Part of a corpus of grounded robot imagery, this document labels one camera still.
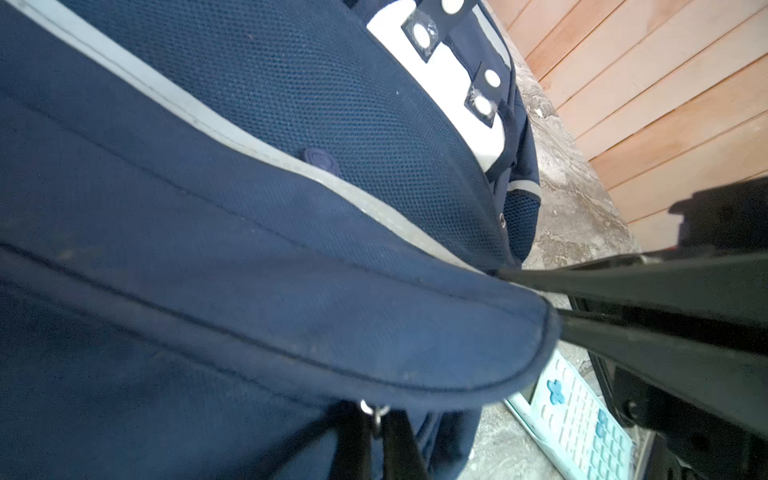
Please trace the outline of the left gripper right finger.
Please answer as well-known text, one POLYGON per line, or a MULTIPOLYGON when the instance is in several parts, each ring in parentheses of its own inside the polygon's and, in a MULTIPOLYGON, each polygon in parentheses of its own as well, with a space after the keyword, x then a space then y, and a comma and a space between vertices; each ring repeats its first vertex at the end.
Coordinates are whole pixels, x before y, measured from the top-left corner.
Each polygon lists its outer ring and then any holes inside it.
POLYGON ((429 474, 407 414, 393 410, 382 419, 383 479, 428 480, 429 474))

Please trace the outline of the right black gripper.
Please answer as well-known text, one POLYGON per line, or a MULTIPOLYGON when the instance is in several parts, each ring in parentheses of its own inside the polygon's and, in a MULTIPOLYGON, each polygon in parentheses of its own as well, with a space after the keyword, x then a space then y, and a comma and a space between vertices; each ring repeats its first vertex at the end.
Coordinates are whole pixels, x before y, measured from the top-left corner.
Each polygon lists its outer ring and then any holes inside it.
POLYGON ((608 406, 647 433, 634 478, 764 479, 767 181, 700 191, 671 211, 683 217, 681 248, 762 253, 622 255, 554 270, 499 269, 496 277, 676 313, 565 314, 561 338, 602 358, 608 406))

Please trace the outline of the navy blue student backpack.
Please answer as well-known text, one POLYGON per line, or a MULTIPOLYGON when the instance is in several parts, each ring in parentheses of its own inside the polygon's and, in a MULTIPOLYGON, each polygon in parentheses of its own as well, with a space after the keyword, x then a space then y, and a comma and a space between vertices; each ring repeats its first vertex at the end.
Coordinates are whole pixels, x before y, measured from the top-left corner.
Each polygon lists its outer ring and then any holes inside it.
POLYGON ((561 322, 478 1, 5 1, 1 475, 329 479, 359 407, 429 479, 561 322))

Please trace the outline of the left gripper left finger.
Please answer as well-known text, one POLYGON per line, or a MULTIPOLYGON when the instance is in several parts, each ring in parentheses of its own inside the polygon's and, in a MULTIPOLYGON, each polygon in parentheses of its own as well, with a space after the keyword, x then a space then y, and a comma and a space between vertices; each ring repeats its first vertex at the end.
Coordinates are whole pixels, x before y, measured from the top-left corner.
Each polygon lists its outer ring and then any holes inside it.
POLYGON ((329 479, 371 480, 372 450, 369 416, 359 407, 346 407, 335 424, 337 447, 329 479))

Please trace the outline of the light blue calculator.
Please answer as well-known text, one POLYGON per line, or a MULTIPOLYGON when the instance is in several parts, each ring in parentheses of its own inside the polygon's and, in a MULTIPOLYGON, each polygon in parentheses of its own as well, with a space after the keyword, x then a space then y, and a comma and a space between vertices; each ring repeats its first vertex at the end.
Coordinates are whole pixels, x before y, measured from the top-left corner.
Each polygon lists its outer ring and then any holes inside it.
POLYGON ((633 477, 630 436, 559 352, 504 403, 563 478, 633 477))

